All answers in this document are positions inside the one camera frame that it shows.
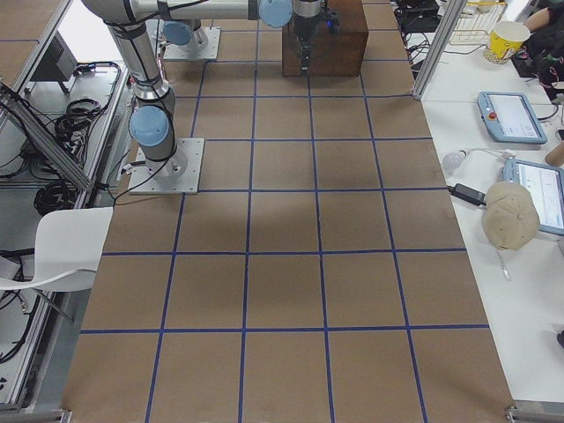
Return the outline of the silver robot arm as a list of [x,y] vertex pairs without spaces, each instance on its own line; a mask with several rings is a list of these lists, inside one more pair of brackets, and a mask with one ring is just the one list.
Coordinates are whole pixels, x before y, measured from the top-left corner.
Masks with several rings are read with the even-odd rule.
[[261,20],[273,28],[289,24],[295,31],[304,75],[310,67],[318,22],[327,11],[324,1],[85,1],[84,5],[108,26],[142,104],[162,103],[172,92],[152,51],[147,20],[185,23],[191,19],[247,19]]
[[168,43],[189,53],[196,53],[209,43],[200,19],[167,20],[164,22],[163,35]]

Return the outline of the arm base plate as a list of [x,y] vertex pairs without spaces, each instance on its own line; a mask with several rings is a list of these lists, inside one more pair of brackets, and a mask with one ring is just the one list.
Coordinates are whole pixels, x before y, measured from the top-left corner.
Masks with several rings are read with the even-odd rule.
[[181,137],[176,139],[176,152],[167,163],[147,161],[138,147],[136,161],[143,161],[133,167],[128,190],[134,195],[158,195],[198,192],[201,166],[204,156],[204,139]]
[[194,62],[215,60],[219,53],[221,29],[219,27],[203,27],[192,32],[185,44],[188,32],[172,27],[160,31],[160,46],[163,47],[162,58],[169,62]]

